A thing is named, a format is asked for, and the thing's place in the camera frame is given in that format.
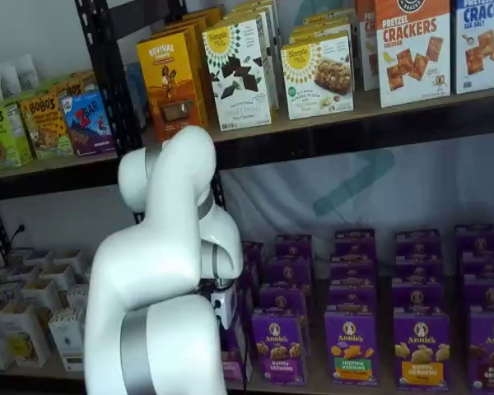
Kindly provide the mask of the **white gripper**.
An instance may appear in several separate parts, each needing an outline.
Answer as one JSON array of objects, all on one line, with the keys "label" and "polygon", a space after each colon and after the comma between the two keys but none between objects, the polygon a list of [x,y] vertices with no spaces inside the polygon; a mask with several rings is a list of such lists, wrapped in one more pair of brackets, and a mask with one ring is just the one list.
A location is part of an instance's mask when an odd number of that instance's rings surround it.
[{"label": "white gripper", "polygon": [[211,293],[211,304],[224,329],[231,325],[236,311],[236,285],[234,282],[216,288]]}]

